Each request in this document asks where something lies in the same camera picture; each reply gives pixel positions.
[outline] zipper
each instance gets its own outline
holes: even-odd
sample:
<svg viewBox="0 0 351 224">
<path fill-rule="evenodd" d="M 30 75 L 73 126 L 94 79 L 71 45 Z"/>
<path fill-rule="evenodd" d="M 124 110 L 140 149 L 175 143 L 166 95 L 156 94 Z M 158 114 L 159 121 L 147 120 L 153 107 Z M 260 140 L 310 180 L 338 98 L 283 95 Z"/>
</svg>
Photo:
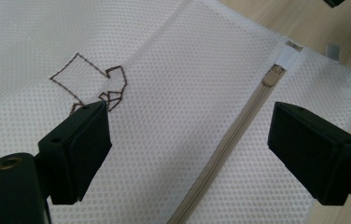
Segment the zipper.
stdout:
<svg viewBox="0 0 351 224">
<path fill-rule="evenodd" d="M 259 86 L 254 90 L 245 107 L 220 141 L 217 149 L 214 151 L 209 162 L 188 191 L 184 200 L 167 222 L 168 224 L 187 222 L 200 200 L 214 182 L 217 174 L 233 149 L 236 147 L 240 138 L 273 91 L 275 85 L 286 73 L 291 62 L 301 50 L 301 47 L 298 47 L 289 41 L 287 42 L 279 59 L 263 77 Z"/>
</svg>

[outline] mesh laundry bag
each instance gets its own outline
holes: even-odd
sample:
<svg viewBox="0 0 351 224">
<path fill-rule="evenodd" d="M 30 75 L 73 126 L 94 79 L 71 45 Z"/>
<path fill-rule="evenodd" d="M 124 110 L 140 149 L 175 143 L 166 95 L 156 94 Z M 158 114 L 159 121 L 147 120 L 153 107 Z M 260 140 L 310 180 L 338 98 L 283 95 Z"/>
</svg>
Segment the mesh laundry bag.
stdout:
<svg viewBox="0 0 351 224">
<path fill-rule="evenodd" d="M 36 154 L 37 142 L 78 106 L 113 99 L 108 116 L 114 146 L 83 202 L 50 205 L 52 220 L 166 222 L 286 41 L 215 1 L 0 1 L 0 157 Z M 339 71 L 339 80 L 333 70 Z M 258 179 L 268 189 L 271 177 L 264 179 L 266 170 L 254 169 L 266 160 L 267 170 L 272 164 L 284 177 L 277 183 L 282 194 L 238 195 L 240 203 L 218 211 L 207 200 L 214 191 L 214 200 L 225 202 L 229 192 L 216 191 L 216 181 L 190 221 L 244 220 L 231 217 L 237 209 L 250 216 L 246 220 L 260 222 L 267 202 L 286 207 L 272 206 L 269 219 L 306 220 L 311 199 L 264 150 L 265 125 L 273 101 L 288 100 L 346 128 L 351 73 L 309 50 L 290 71 L 286 76 L 295 80 L 281 81 L 240 143 L 249 147 L 238 147 L 218 176 L 242 158 L 249 163 L 229 168 L 225 189 L 232 189 L 239 175 Z M 326 78 L 332 89 L 320 98 Z M 292 81 L 300 86 L 288 85 Z M 316 91 L 308 89 L 313 86 Z M 335 108 L 342 110 L 335 113 Z M 299 209 L 288 213 L 294 203 Z"/>
</svg>

